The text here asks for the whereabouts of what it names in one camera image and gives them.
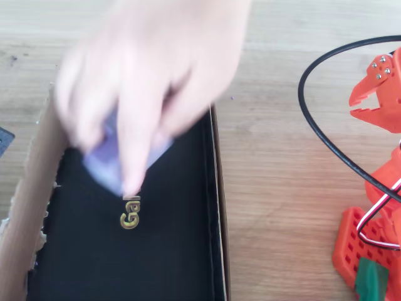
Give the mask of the person's bare hand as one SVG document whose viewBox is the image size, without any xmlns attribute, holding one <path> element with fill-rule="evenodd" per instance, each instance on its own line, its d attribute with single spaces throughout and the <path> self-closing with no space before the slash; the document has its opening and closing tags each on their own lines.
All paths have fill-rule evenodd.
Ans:
<svg viewBox="0 0 401 301">
<path fill-rule="evenodd" d="M 117 112 L 123 193 L 136 194 L 152 147 L 191 127 L 228 88 L 239 64 L 250 1 L 117 1 L 65 56 L 58 116 L 90 152 Z"/>
</svg>

